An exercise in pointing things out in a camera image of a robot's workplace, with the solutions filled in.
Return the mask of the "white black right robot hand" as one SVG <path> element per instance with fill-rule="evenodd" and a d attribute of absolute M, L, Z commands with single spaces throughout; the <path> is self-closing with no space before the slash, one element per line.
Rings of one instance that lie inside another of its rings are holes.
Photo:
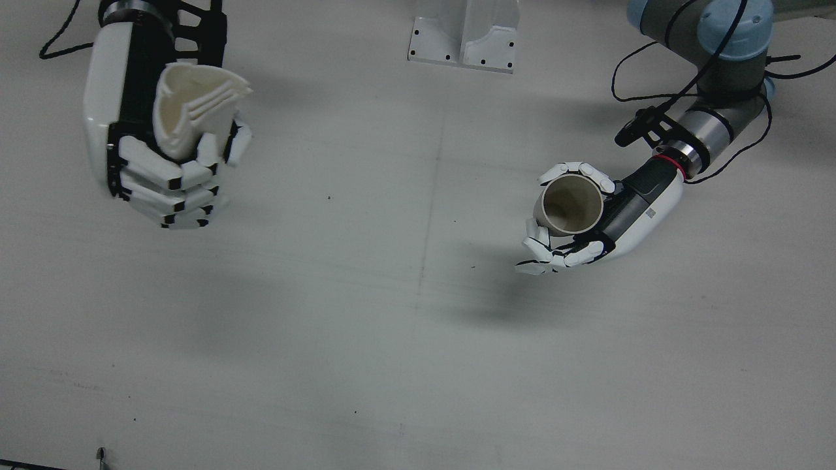
<path fill-rule="evenodd" d="M 226 205 L 219 170 L 251 142 L 245 78 L 179 61 L 171 24 L 147 11 L 107 19 L 93 42 L 83 120 L 104 193 L 167 229 L 211 223 Z"/>

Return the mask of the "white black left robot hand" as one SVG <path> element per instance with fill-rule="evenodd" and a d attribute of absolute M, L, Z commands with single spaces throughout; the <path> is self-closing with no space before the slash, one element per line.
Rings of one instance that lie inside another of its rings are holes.
<path fill-rule="evenodd" d="M 538 178 L 535 212 L 523 246 L 531 258 L 517 273 L 541 275 L 618 258 L 635 249 L 669 215 L 684 189 L 684 170 L 665 155 L 623 180 L 589 163 L 556 163 Z"/>

